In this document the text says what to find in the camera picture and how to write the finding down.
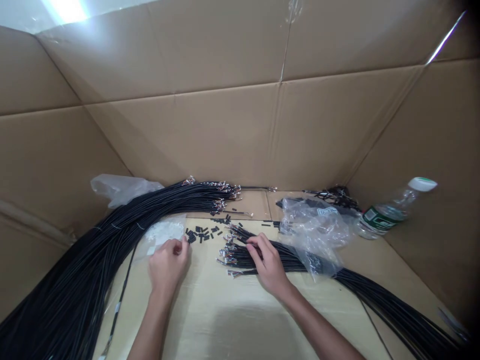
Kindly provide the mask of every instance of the plastic bottle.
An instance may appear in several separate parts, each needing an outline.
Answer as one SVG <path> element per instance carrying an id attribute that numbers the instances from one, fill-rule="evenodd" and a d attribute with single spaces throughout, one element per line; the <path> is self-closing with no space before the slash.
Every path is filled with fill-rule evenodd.
<path id="1" fill-rule="evenodd" d="M 420 193 L 437 186 L 433 180 L 414 177 L 407 187 L 401 188 L 388 202 L 382 202 L 365 211 L 355 224 L 355 232 L 362 238 L 373 240 L 386 234 L 409 215 L 409 208 Z"/>

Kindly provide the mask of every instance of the plastic bag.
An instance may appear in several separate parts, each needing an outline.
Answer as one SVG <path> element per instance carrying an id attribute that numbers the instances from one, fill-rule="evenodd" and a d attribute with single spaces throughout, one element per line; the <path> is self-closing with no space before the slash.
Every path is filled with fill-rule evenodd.
<path id="1" fill-rule="evenodd" d="M 163 217 L 159 222 L 148 228 L 138 243 L 134 262 L 138 262 L 154 254 L 168 239 L 180 239 L 185 232 L 187 214 L 177 214 Z"/>
<path id="2" fill-rule="evenodd" d="M 159 182 L 147 181 L 141 177 L 101 174 L 90 181 L 95 194 L 110 199 L 108 207 L 126 205 L 137 196 L 163 189 Z"/>
<path id="3" fill-rule="evenodd" d="M 339 211 L 321 199 L 284 198 L 281 241 L 293 246 L 313 276 L 332 277 L 343 267 L 336 249 L 351 239 Z"/>

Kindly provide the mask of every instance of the green bottle label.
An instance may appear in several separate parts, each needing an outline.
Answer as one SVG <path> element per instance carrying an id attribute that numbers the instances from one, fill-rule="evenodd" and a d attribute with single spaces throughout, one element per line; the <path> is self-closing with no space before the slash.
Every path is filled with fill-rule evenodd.
<path id="1" fill-rule="evenodd" d="M 401 220 L 394 220 L 388 216 L 382 215 L 373 206 L 370 206 L 370 208 L 362 215 L 361 219 L 368 226 L 381 231 L 388 231 L 402 222 Z"/>

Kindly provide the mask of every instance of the beige table surface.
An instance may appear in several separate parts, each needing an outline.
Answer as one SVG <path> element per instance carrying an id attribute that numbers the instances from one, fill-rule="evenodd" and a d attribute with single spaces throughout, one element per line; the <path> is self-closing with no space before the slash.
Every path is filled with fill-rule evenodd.
<path id="1" fill-rule="evenodd" d="M 254 219 L 281 220 L 282 211 L 275 201 L 301 195 L 301 192 L 249 191 L 242 201 L 230 207 L 256 213 Z M 197 214 L 203 218 L 193 217 Z M 205 216 L 188 214 L 185 227 L 222 227 Z M 262 221 L 231 216 L 241 219 L 243 226 L 253 233 L 263 231 L 272 240 L 278 235 L 276 228 L 262 226 L 266 224 Z M 162 359 L 316 359 L 290 315 L 263 290 L 256 276 L 232 279 L 226 275 L 226 268 L 215 261 L 224 243 L 217 236 L 202 244 L 198 240 L 192 244 L 191 265 L 172 309 Z M 443 306 L 441 302 L 385 240 L 356 238 L 340 255 L 345 267 L 376 281 L 445 327 L 437 312 L 438 306 Z M 108 341 L 128 262 L 129 258 L 115 277 L 94 360 Z M 107 360 L 127 358 L 151 289 L 147 265 L 146 258 L 132 265 Z M 367 359 L 413 359 L 392 331 L 335 280 L 314 283 L 309 274 L 301 273 L 290 273 L 288 277 Z"/>

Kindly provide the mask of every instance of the hand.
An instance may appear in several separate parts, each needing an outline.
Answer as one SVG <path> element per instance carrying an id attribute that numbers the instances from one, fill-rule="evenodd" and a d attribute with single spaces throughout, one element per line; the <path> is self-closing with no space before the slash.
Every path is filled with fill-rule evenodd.
<path id="1" fill-rule="evenodd" d="M 293 285 L 285 274 L 279 252 L 270 240 L 261 232 L 246 242 L 246 248 L 255 262 L 260 282 L 265 289 L 278 299 L 288 294 Z"/>
<path id="2" fill-rule="evenodd" d="M 190 244 L 185 236 L 181 241 L 169 239 L 150 257 L 148 272 L 152 294 L 172 296 L 187 267 Z"/>

